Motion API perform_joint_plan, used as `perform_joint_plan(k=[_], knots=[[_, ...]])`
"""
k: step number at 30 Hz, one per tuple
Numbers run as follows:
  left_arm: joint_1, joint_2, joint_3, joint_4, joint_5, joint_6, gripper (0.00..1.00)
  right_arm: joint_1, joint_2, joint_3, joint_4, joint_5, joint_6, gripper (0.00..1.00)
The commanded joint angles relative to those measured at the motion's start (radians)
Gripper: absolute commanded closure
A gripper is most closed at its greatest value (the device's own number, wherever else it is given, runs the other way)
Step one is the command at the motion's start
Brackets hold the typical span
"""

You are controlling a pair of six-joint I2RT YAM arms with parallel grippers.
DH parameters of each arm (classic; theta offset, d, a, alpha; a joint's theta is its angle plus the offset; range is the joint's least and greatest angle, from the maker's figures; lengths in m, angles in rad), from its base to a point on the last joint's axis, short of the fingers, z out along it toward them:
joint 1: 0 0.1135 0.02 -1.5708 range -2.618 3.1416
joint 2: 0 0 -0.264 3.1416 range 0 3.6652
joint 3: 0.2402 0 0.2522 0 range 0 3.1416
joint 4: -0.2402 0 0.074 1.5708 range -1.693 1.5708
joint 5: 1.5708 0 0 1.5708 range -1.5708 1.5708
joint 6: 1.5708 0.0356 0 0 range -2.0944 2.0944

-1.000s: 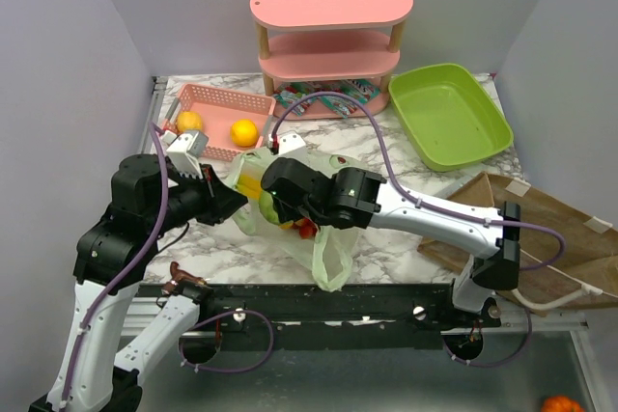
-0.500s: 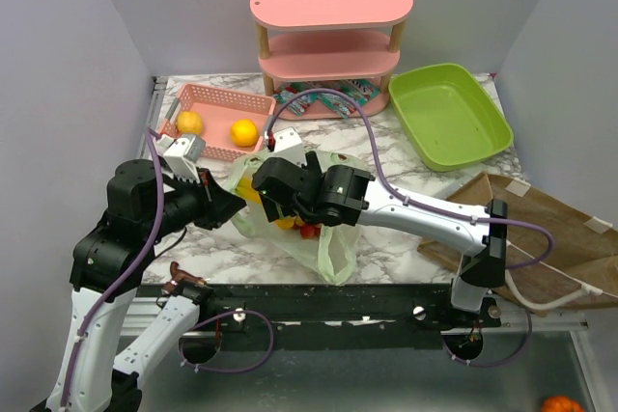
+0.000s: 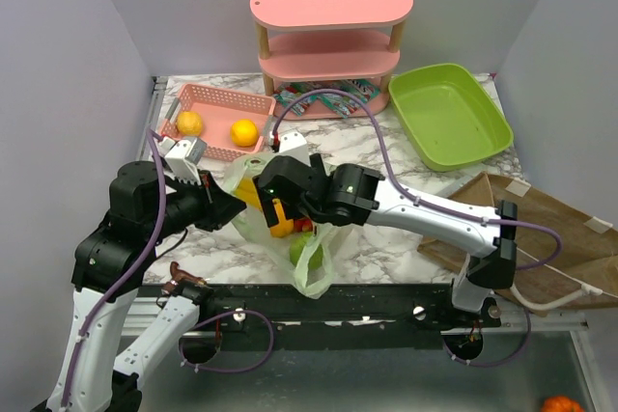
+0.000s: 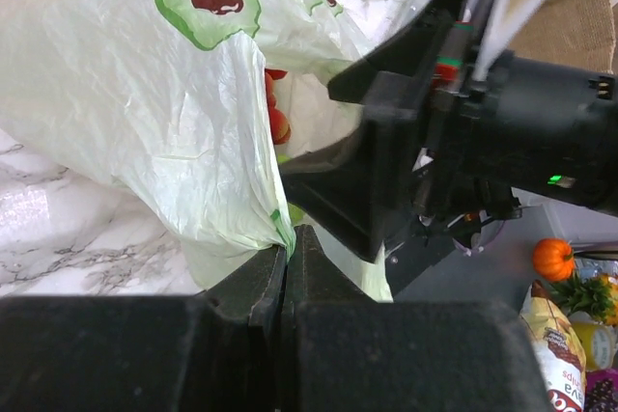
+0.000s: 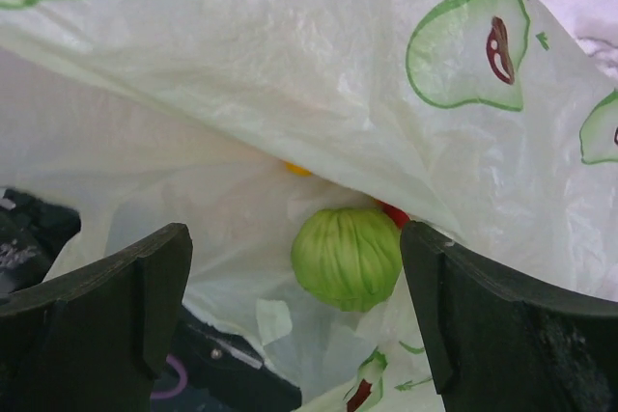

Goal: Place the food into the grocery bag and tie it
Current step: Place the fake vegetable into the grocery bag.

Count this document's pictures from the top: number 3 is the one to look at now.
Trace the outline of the yellow bell pepper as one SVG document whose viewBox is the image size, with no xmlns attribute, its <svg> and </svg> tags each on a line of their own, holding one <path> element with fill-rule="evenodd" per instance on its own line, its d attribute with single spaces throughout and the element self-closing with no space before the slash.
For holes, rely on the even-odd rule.
<svg viewBox="0 0 618 412">
<path fill-rule="evenodd" d="M 285 210 L 280 200 L 274 199 L 271 205 L 274 209 L 276 222 L 272 226 L 269 224 L 269 222 L 267 222 L 270 235 L 275 238 L 283 238 L 292 234 L 295 231 L 294 220 L 286 216 Z"/>
</svg>

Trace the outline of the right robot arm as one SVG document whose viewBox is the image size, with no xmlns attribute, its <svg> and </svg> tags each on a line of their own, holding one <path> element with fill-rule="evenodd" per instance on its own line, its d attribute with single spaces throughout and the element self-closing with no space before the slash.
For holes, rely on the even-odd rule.
<svg viewBox="0 0 618 412">
<path fill-rule="evenodd" d="M 476 319 L 493 290 L 507 289 L 516 273 L 513 205 L 473 206 L 397 188 L 378 171 L 342 164 L 327 172 L 315 153 L 308 162 L 276 155 L 253 178 L 268 224 L 278 200 L 293 217 L 337 227 L 372 225 L 419 233 L 465 251 L 463 268 L 444 303 L 446 319 L 464 327 Z"/>
</svg>

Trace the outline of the red lychee bunch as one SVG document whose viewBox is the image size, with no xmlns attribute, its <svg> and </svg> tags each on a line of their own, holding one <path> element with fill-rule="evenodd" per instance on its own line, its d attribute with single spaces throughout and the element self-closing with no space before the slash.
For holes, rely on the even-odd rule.
<svg viewBox="0 0 618 412">
<path fill-rule="evenodd" d="M 295 233 L 311 233 L 314 230 L 313 221 L 308 217 L 294 220 Z"/>
</svg>

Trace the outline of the yellow banana bunch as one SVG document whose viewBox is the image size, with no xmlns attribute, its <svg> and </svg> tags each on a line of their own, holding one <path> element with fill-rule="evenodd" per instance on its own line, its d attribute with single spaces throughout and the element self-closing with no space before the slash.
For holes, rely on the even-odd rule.
<svg viewBox="0 0 618 412">
<path fill-rule="evenodd" d="M 262 211 L 262 204 L 252 178 L 242 178 L 234 191 L 234 195 L 247 205 Z"/>
</svg>

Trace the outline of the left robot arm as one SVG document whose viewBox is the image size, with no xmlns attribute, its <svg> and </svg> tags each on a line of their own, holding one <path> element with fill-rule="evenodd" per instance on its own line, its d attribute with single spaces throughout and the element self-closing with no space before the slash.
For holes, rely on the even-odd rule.
<svg viewBox="0 0 618 412">
<path fill-rule="evenodd" d="M 167 308 L 125 350 L 128 310 L 156 259 L 155 246 L 189 226 L 221 229 L 245 210 L 201 170 L 196 184 L 169 179 L 159 162 L 129 162 L 109 187 L 110 208 L 75 250 L 70 338 L 59 378 L 39 411 L 135 411 L 146 380 L 189 328 L 213 321 L 204 283 L 174 289 Z"/>
</svg>

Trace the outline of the avocado print plastic bag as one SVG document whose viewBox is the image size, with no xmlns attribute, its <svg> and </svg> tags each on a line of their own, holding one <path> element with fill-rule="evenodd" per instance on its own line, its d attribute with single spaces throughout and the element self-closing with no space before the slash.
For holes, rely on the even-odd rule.
<svg viewBox="0 0 618 412">
<path fill-rule="evenodd" d="M 225 171 L 223 190 L 234 195 L 240 180 L 259 175 L 272 157 L 271 153 L 255 153 L 237 158 Z M 312 299 L 320 298 L 331 286 L 335 258 L 352 231 L 351 226 L 313 223 L 311 233 L 275 238 L 263 212 L 249 205 L 232 224 L 245 240 L 262 247 L 300 294 Z"/>
</svg>

